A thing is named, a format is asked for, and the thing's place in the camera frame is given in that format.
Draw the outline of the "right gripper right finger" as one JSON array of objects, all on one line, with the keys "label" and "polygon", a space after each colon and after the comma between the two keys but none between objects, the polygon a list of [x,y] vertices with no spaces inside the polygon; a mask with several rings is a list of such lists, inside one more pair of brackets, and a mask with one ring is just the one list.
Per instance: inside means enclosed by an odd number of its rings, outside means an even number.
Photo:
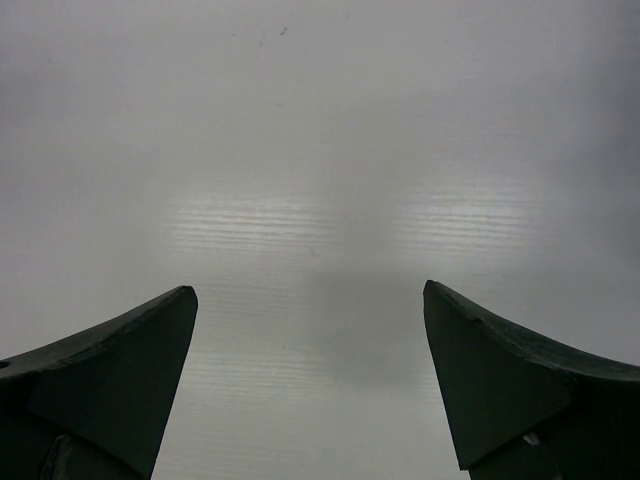
[{"label": "right gripper right finger", "polygon": [[433,280],[423,299],[461,470],[473,479],[638,478],[638,367],[536,333]]}]

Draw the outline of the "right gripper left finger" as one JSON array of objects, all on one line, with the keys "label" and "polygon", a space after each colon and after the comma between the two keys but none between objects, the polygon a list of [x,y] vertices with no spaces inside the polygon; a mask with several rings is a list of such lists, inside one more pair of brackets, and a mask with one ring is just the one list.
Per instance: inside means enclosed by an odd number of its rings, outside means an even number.
[{"label": "right gripper left finger", "polygon": [[2,478],[150,478],[197,309],[179,286],[2,360]]}]

